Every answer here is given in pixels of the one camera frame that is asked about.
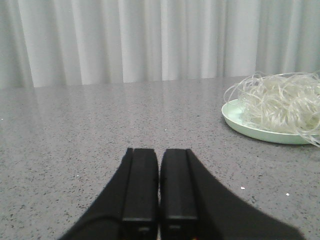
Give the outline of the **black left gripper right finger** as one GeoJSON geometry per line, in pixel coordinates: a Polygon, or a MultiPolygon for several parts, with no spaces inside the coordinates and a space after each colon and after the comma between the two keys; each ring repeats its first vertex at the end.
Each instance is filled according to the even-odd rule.
{"type": "Polygon", "coordinates": [[[167,149],[160,170],[163,240],[302,240],[302,234],[221,184],[190,149],[167,149]]]}

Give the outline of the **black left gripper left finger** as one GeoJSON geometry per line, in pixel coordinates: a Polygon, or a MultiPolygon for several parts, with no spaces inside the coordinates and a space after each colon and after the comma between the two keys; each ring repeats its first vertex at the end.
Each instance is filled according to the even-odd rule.
{"type": "Polygon", "coordinates": [[[150,148],[128,148],[108,184],[62,240],[155,240],[159,169],[150,148]]]}

